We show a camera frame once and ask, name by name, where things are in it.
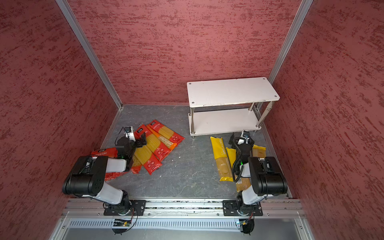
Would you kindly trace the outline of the yellow spaghetti bag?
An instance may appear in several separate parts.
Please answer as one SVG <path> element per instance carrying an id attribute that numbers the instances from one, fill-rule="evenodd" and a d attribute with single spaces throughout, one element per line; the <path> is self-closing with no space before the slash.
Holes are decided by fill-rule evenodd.
<path id="1" fill-rule="evenodd" d="M 223 138 L 210 137 L 220 182 L 233 182 L 232 167 Z"/>
<path id="2" fill-rule="evenodd" d="M 232 149 L 232 148 L 226 148 L 226 150 L 227 150 L 227 154 L 229 157 L 231 167 L 233 168 L 235 166 L 235 161 L 237 159 L 237 151 L 235 149 Z M 240 172 L 240 163 L 237 163 L 237 165 L 235 166 L 235 171 L 236 171 L 236 173 L 235 173 L 235 179 L 236 179 L 238 173 Z M 236 182 L 236 188 L 237 188 L 238 193 L 240 191 L 246 190 L 250 186 L 251 186 L 250 178 L 240 178 Z"/>
<path id="3" fill-rule="evenodd" d="M 252 156 L 264 159 L 267 156 L 267 148 L 253 145 Z"/>

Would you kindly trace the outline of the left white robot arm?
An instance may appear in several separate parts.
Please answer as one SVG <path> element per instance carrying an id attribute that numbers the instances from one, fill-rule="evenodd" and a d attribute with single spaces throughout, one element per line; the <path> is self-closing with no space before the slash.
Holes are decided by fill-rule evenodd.
<path id="1" fill-rule="evenodd" d="M 119 158 L 88 155 L 79 157 L 63 183 L 62 192 L 78 198 L 92 198 L 103 203 L 105 216 L 142 216 L 145 200 L 131 201 L 128 193 L 106 183 L 108 173 L 127 173 L 134 163 L 136 149 L 147 144 L 146 137 L 120 138 Z"/>

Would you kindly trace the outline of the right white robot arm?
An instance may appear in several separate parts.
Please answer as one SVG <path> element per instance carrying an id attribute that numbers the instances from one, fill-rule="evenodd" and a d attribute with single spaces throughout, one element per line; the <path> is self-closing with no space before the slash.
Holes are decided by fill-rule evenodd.
<path id="1" fill-rule="evenodd" d="M 256 157 L 252 150 L 254 140 L 248 131 L 240 136 L 232 134 L 229 145 L 236 151 L 232 165 L 234 183 L 248 178 L 251 185 L 241 190 L 236 199 L 235 210 L 239 216 L 253 216 L 260 202 L 288 192 L 286 178 L 274 157 Z"/>

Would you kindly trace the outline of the orange pasta bag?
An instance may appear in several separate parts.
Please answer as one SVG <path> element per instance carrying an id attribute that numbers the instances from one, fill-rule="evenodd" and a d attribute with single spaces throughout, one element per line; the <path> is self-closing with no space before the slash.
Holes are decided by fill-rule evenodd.
<path id="1" fill-rule="evenodd" d="M 177 144 L 176 143 L 173 143 L 171 142 L 170 140 L 168 140 L 167 138 L 165 138 L 164 136 L 160 135 L 159 133 L 157 133 L 156 131 L 154 131 L 153 129 L 150 128 L 149 125 L 146 125 L 146 127 L 153 133 L 155 134 L 155 136 L 163 143 L 165 144 L 171 151 L 173 151 L 176 147 L 177 147 Z"/>

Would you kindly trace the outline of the white two-tier shelf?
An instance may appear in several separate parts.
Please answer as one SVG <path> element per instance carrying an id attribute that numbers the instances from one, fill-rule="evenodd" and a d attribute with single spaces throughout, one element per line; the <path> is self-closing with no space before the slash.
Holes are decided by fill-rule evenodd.
<path id="1" fill-rule="evenodd" d="M 258 131 L 280 99 L 265 77 L 188 82 L 190 135 Z"/>

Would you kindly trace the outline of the large red macaroni bag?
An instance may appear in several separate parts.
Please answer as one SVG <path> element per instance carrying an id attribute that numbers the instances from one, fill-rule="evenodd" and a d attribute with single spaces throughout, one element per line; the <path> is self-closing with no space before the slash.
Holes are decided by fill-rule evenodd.
<path id="1" fill-rule="evenodd" d="M 114 158 L 114 159 L 120 159 L 118 155 L 118 149 L 117 148 L 108 148 L 108 149 L 101 149 L 101 150 L 96 150 L 91 153 L 92 156 L 106 156 L 109 158 Z M 105 181 L 111 181 L 114 180 L 120 176 L 123 176 L 125 172 L 120 172 L 120 173 L 106 173 L 105 176 Z"/>

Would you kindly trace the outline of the red spaghetti bag front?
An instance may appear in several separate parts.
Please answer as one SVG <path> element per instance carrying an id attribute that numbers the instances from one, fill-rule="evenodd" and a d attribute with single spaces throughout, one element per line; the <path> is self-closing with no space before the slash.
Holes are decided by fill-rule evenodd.
<path id="1" fill-rule="evenodd" d="M 162 163 L 147 146 L 136 148 L 134 156 L 139 159 L 142 166 L 147 170 L 149 175 L 151 175 L 155 170 L 162 166 Z"/>

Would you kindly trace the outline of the red spaghetti bag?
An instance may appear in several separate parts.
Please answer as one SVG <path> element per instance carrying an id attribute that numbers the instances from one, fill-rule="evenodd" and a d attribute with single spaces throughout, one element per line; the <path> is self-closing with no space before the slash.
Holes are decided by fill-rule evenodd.
<path id="1" fill-rule="evenodd" d="M 136 148 L 134 156 L 139 159 L 142 166 L 147 170 L 149 175 L 151 175 L 155 170 L 162 166 L 162 163 L 147 146 Z"/>
<path id="2" fill-rule="evenodd" d="M 170 128 L 168 128 L 166 125 L 162 124 L 158 120 L 153 120 L 148 124 L 148 127 L 151 130 L 154 130 L 156 133 L 162 135 L 169 141 L 175 144 L 180 144 L 185 138 L 181 136 L 180 134 L 174 132 Z"/>
<path id="3" fill-rule="evenodd" d="M 141 138 L 143 135 L 146 136 L 147 147 L 162 162 L 170 153 L 171 150 L 145 125 L 140 125 L 134 132 L 136 138 Z"/>

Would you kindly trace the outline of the small red macaroni bag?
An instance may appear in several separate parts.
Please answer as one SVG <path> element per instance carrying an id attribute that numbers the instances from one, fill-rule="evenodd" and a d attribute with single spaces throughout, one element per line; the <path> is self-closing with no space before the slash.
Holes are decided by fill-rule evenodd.
<path id="1" fill-rule="evenodd" d="M 136 156 L 133 156 L 133 164 L 131 167 L 131 171 L 133 174 L 139 174 L 142 168 L 142 164 Z"/>

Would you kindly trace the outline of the red spaghetti bag middle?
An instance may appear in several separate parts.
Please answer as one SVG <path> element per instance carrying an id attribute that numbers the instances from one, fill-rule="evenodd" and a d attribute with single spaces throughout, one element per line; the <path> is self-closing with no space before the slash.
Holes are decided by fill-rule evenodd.
<path id="1" fill-rule="evenodd" d="M 171 150 L 145 125 L 140 125 L 134 132 L 136 138 L 141 138 L 143 135 L 146 136 L 147 147 L 162 162 L 170 153 Z"/>

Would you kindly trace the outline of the red spaghetti bag rear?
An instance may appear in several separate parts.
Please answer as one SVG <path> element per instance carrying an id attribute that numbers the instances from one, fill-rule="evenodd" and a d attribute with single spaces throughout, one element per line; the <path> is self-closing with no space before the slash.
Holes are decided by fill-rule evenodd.
<path id="1" fill-rule="evenodd" d="M 185 138 L 181 136 L 180 134 L 174 132 L 170 128 L 168 128 L 166 125 L 162 124 L 158 120 L 153 120 L 148 124 L 148 127 L 151 130 L 154 130 L 156 133 L 162 135 L 169 141 L 175 144 L 180 144 Z"/>

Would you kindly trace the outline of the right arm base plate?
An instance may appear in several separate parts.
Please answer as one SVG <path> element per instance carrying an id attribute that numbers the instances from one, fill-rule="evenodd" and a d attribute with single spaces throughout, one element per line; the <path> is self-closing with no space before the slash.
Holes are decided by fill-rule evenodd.
<path id="1" fill-rule="evenodd" d="M 224 216 L 239 216 L 239 217 L 250 217 L 251 215 L 256 217 L 263 216 L 263 210 L 260 203 L 254 205 L 240 204 L 234 200 L 223 201 L 223 212 Z"/>

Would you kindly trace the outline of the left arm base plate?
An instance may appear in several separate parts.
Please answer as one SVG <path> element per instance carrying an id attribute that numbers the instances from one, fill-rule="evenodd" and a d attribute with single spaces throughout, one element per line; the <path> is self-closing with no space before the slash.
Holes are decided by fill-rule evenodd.
<path id="1" fill-rule="evenodd" d="M 104 204 L 104 216 L 142 216 L 146 207 L 146 200 L 130 200 L 129 206 Z"/>

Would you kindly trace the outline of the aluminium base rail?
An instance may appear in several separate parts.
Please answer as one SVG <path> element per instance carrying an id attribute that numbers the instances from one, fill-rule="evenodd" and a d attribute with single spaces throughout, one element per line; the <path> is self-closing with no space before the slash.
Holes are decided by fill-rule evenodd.
<path id="1" fill-rule="evenodd" d="M 137 198 L 146 200 L 144 214 L 139 218 L 240 218 L 239 216 L 224 216 L 222 199 L 156 199 Z M 263 216 L 254 218 L 265 219 L 305 219 L 307 218 L 298 199 L 268 199 L 262 201 Z M 72 218 L 111 218 L 104 216 L 103 203 L 90 199 L 69 199 L 60 217 Z"/>

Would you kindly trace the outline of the left aluminium corner post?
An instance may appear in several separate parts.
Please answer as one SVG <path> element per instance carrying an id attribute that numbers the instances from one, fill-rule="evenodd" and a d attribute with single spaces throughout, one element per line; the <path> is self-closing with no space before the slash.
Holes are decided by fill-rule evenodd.
<path id="1" fill-rule="evenodd" d="M 118 110 L 121 111 L 124 107 L 124 104 L 121 101 L 118 93 L 116 92 L 110 78 L 108 77 L 106 71 L 104 70 L 104 68 L 103 68 L 99 58 L 97 57 L 95 51 L 93 50 L 88 38 L 86 37 L 84 31 L 82 30 L 78 20 L 76 19 L 75 14 L 72 11 L 68 1 L 56 0 L 56 3 L 58 4 L 61 12 L 63 13 L 63 15 L 66 18 L 67 22 L 69 23 L 71 29 L 73 30 L 75 36 L 77 37 L 77 39 L 80 42 L 81 46 L 83 47 L 85 53 L 87 54 L 88 58 L 90 59 L 93 67 L 95 68 L 96 72 L 98 73 L 99 77 L 101 78 L 107 91 L 109 92 L 110 96 L 114 100 Z"/>

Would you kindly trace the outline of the aluminium corner post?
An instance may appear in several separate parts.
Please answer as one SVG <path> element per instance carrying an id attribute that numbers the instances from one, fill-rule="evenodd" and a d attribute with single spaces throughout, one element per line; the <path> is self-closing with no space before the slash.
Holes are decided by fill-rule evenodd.
<path id="1" fill-rule="evenodd" d="M 104 68 L 103 68 L 99 58 L 97 57 L 95 51 L 93 50 L 88 38 L 86 37 L 84 31 L 82 30 L 78 20 L 76 19 L 75 14 L 72 11 L 68 1 L 56 0 L 56 3 L 58 4 L 61 12 L 63 13 L 63 15 L 66 18 L 67 22 L 69 23 L 71 29 L 73 30 L 75 36 L 77 37 L 77 39 L 80 42 L 81 46 L 83 47 L 85 53 L 87 54 L 88 58 L 90 59 L 93 67 L 95 68 L 96 72 L 98 73 L 99 77 L 101 78 L 107 91 L 109 92 L 110 96 L 114 100 L 118 110 L 121 111 L 124 107 L 124 104 L 121 101 L 118 93 L 116 92 L 110 78 L 108 77 L 106 71 L 104 70 Z"/>
<path id="2" fill-rule="evenodd" d="M 277 56 L 277 59 L 275 61 L 275 64 L 272 68 L 272 71 L 268 77 L 268 80 L 271 84 L 273 84 L 273 82 L 275 81 L 279 71 L 280 71 L 280 68 L 282 67 L 284 61 L 285 61 L 285 58 L 287 57 L 288 55 L 288 52 L 304 22 L 304 19 L 311 7 L 313 3 L 313 0 L 302 0 L 301 1 L 301 4 L 298 8 L 298 11 L 293 19 L 293 22 L 290 26 L 290 29 L 287 33 L 287 36 L 283 42 L 283 45 L 281 47 L 281 50 Z"/>

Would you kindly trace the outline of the right aluminium corner post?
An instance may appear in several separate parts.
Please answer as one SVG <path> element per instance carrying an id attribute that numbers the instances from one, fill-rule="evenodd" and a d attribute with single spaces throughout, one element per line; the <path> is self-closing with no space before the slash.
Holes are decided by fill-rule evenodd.
<path id="1" fill-rule="evenodd" d="M 285 58 L 287 57 L 288 55 L 288 52 L 304 22 L 304 19 L 311 7 L 313 3 L 313 0 L 302 0 L 301 1 L 301 4 L 298 8 L 298 11 L 293 19 L 293 22 L 290 26 L 290 29 L 287 33 L 287 36 L 283 42 L 283 45 L 281 47 L 281 50 L 277 56 L 277 59 L 275 61 L 275 64 L 272 68 L 272 71 L 268 77 L 268 80 L 271 84 L 273 84 L 273 82 L 275 81 L 279 71 L 280 71 L 280 68 L 282 67 L 284 61 L 285 61 Z"/>

